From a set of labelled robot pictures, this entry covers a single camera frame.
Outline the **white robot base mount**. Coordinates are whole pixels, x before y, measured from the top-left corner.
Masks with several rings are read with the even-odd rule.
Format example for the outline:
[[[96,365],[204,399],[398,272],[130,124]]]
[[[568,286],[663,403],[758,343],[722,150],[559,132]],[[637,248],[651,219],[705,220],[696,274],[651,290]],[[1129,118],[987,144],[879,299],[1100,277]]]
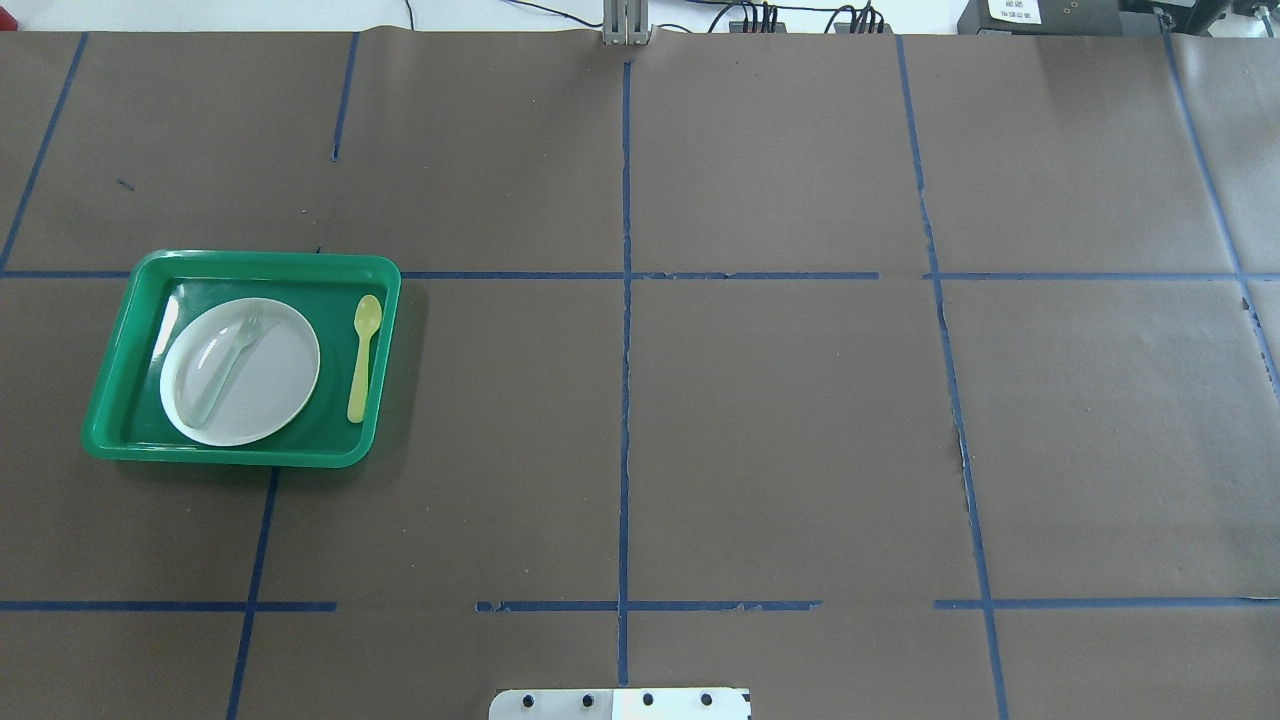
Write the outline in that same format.
[[[508,689],[489,719],[750,719],[748,689],[730,687]]]

